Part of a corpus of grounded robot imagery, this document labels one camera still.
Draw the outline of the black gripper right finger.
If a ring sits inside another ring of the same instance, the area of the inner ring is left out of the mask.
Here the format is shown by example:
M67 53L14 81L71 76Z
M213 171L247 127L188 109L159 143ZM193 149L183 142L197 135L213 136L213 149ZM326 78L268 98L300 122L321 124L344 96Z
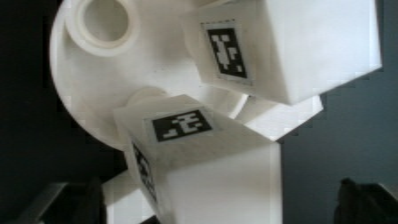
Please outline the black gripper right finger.
M398 185L341 180L337 224L398 224Z

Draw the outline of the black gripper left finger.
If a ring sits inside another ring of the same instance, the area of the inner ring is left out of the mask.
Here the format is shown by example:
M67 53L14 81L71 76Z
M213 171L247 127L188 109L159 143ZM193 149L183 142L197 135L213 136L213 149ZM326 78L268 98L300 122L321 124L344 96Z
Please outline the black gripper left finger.
M55 182L40 191L17 224L106 224L106 206L97 178Z

